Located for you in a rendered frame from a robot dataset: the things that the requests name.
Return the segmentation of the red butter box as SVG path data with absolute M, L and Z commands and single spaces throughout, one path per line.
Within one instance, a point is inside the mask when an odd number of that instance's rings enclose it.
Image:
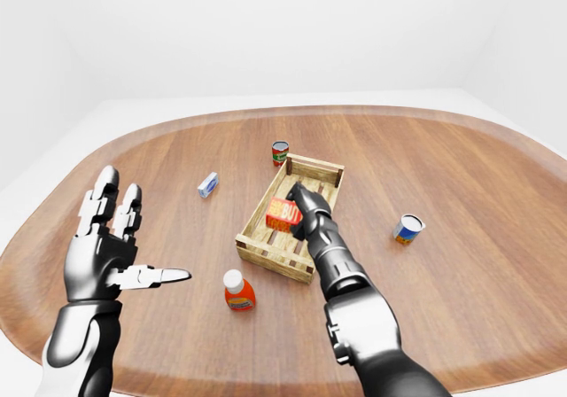
M 296 203 L 284 198 L 272 197 L 265 215 L 266 226 L 277 231 L 291 233 L 291 227 L 302 220 Z

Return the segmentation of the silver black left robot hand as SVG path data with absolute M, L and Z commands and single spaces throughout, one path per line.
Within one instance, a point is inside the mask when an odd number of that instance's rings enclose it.
M 191 279 L 191 273 L 185 269 L 135 264 L 142 190 L 137 184 L 130 184 L 118 204 L 119 180 L 118 170 L 108 165 L 84 196 L 79 225 L 64 266 L 70 302 L 115 300 L 124 290 L 157 288 Z

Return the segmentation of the small blue white box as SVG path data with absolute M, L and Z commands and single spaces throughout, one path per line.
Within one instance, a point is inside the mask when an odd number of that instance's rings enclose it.
M 216 172 L 210 173 L 198 186 L 198 195 L 206 199 L 219 183 L 219 176 Z

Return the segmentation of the wooden slat tray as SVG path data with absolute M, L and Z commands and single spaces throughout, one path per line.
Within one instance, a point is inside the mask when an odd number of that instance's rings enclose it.
M 293 184 L 300 182 L 320 194 L 329 206 L 335 206 L 344 169 L 337 164 L 288 154 L 244 230 L 236 236 L 240 258 L 301 283 L 311 283 L 315 264 L 307 244 L 291 233 L 291 226 L 299 223 L 301 213 L 285 197 Z

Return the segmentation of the blue yellow labelled tin can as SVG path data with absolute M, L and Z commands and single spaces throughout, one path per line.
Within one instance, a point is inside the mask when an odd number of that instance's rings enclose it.
M 403 244 L 411 244 L 418 234 L 426 228 L 426 224 L 415 214 L 404 214 L 392 232 L 395 241 Z

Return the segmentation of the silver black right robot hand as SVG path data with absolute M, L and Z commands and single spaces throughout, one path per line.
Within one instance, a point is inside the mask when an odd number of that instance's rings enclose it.
M 310 191 L 301 182 L 296 182 L 286 199 L 293 201 L 302 214 L 298 224 L 290 227 L 292 235 L 298 240 L 309 240 L 318 227 L 320 218 L 331 220 L 331 208 L 318 192 Z

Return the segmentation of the orange bottle with white cap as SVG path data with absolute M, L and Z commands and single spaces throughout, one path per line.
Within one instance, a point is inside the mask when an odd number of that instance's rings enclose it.
M 237 269 L 228 270 L 222 279 L 225 287 L 225 301 L 234 311 L 247 311 L 255 307 L 255 293 L 252 286 Z

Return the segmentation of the red labelled tin can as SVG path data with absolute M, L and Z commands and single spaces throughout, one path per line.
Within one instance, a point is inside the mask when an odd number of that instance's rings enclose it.
M 281 167 L 289 152 L 289 144 L 286 141 L 275 141 L 272 144 L 272 160 L 275 166 Z

